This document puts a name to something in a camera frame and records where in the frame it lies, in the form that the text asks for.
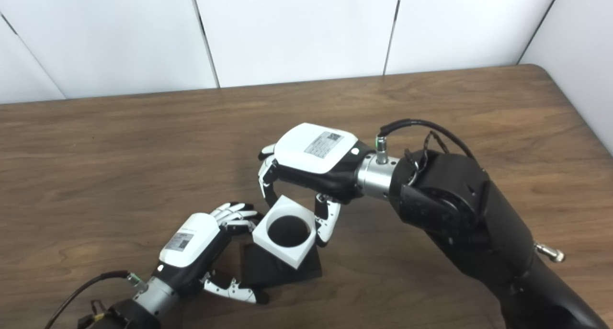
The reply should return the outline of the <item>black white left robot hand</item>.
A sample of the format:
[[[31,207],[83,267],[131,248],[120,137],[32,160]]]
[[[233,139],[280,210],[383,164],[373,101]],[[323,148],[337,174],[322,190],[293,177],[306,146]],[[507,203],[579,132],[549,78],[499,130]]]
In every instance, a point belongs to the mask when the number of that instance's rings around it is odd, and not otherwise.
[[[251,233],[263,214],[249,203],[224,203],[211,213],[194,213],[160,251],[152,276],[186,298],[206,291],[252,304],[266,305],[269,295],[245,286],[213,268],[232,238]]]

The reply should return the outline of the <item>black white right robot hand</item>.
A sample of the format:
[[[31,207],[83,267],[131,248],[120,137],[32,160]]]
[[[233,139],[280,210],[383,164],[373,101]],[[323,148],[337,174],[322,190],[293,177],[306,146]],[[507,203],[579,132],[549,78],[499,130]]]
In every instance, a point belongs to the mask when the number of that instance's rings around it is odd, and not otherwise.
[[[258,154],[258,183],[272,207],[279,196],[274,183],[283,181],[315,192],[316,244],[328,245],[340,208],[363,196],[358,170],[374,148],[348,131],[301,123]]]

